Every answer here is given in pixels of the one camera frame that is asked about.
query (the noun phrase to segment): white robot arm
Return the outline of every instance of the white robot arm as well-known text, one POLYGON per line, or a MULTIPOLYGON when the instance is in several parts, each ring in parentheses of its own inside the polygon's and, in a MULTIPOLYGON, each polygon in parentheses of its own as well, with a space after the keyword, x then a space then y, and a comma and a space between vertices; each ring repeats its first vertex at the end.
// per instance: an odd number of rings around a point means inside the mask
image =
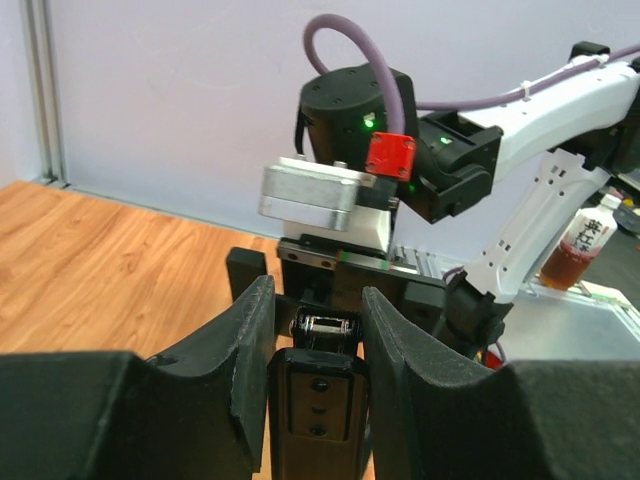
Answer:
MULTIPOLYGON (((577 57, 573 62, 587 61, 577 57)), ((503 107, 460 114, 481 127, 499 126, 494 182, 536 154, 545 152, 539 175, 515 214, 480 258, 465 265, 467 281, 496 303, 509 303, 549 242, 578 208, 609 179, 603 166, 589 170, 585 159, 562 145, 585 132, 613 127, 628 114, 640 75, 626 62, 605 64, 534 97, 503 107)))

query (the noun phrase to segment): black plastic housing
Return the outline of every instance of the black plastic housing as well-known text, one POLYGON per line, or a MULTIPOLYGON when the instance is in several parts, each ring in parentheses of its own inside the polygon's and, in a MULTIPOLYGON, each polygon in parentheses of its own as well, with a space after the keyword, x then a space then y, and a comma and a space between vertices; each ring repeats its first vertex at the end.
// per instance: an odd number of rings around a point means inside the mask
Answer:
POLYGON ((357 480, 369 400, 361 358, 285 348, 269 363, 273 480, 357 480))
POLYGON ((411 181, 398 198, 430 223, 456 216, 491 193, 502 130, 463 122, 457 112, 435 112, 418 123, 420 138, 411 181))
POLYGON ((480 293, 456 274, 447 285, 446 307, 432 335, 456 352, 474 358, 479 349, 492 345, 504 333, 504 318, 513 303, 495 303, 491 293, 480 293))
POLYGON ((274 311, 274 280, 263 276, 148 361, 0 356, 0 478, 250 480, 262 459, 274 311))
MULTIPOLYGON (((404 105, 405 133, 418 136, 413 82, 392 70, 404 105)), ((382 93, 369 64, 320 75, 302 87, 300 111, 309 132, 315 160, 332 165, 345 162, 352 170, 365 171, 371 135, 387 131, 382 93), (372 115, 374 125, 365 125, 372 115)))
POLYGON ((376 480, 640 478, 640 363, 497 372, 363 292, 376 480))
POLYGON ((571 48, 571 55, 569 60, 578 57, 580 55, 608 55, 611 53, 611 49, 606 45, 600 43, 593 43, 589 41, 582 41, 576 43, 571 48))

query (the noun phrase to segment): cable tie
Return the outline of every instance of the cable tie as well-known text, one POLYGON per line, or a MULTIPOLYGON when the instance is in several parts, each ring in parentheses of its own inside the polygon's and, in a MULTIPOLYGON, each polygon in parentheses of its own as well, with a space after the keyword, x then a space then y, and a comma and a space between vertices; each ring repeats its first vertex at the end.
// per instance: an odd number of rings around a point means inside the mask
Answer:
POLYGON ((605 63, 609 61, 609 55, 607 55, 606 53, 602 53, 600 55, 593 55, 593 59, 597 60, 597 62, 600 64, 600 68, 602 68, 604 67, 605 63))
POLYGON ((520 87, 522 87, 522 90, 524 91, 523 100, 525 102, 528 102, 529 100, 531 100, 531 82, 529 80, 525 80, 520 84, 520 87))

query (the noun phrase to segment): white wall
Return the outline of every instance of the white wall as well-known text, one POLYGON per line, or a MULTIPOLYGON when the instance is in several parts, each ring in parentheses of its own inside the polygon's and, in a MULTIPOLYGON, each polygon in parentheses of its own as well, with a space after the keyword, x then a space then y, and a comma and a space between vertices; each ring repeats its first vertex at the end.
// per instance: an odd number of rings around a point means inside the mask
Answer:
POLYGON ((40 174, 20 0, 0 1, 0 188, 40 174))
MULTIPOLYGON (((278 235, 256 214, 262 168, 293 150, 314 76, 305 23, 347 15, 420 99, 469 99, 562 65, 571 45, 636 42, 637 0, 67 0, 52 2, 68 179, 80 188, 278 235)), ((321 32, 330 67, 361 61, 321 32)), ((469 258, 513 210, 535 161, 474 211, 435 226, 402 212, 399 241, 469 258)))

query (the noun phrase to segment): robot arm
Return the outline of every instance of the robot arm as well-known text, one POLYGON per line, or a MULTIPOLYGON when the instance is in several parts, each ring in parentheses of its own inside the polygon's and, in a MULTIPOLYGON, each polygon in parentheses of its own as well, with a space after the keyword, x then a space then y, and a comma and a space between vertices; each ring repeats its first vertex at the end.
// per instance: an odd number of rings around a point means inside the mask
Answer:
MULTIPOLYGON (((589 54, 603 51, 608 49, 578 44, 565 69, 593 62, 589 54)), ((385 256, 398 200, 433 223, 472 207, 513 168, 544 154, 542 172, 499 238, 449 284, 446 322, 435 334, 474 355, 500 336, 510 302, 556 232, 610 175, 640 160, 638 70, 637 61, 603 61, 533 97, 420 119, 411 79, 392 71, 403 101, 404 133, 415 139, 409 181, 370 168, 373 134, 387 125, 369 66, 323 73, 303 87, 298 116, 308 129, 316 163, 297 160, 298 166, 278 181, 269 180, 276 172, 268 169, 261 213, 284 220, 288 238, 306 234, 385 256), (320 168, 310 181, 309 170, 320 168), (322 215, 300 215, 307 210, 322 215)))
MULTIPOLYGON (((574 62, 585 61, 578 57, 574 62)), ((542 170, 513 217, 481 257, 465 266, 467 281, 496 303, 509 303, 529 269, 576 210, 601 188, 610 174, 617 146, 617 125, 632 111, 640 75, 627 63, 603 65, 538 93, 529 101, 460 114, 474 125, 498 126, 504 132, 494 182, 534 155, 545 153, 542 170), (563 144, 586 132, 604 130, 598 143, 598 165, 585 165, 584 155, 563 144)))

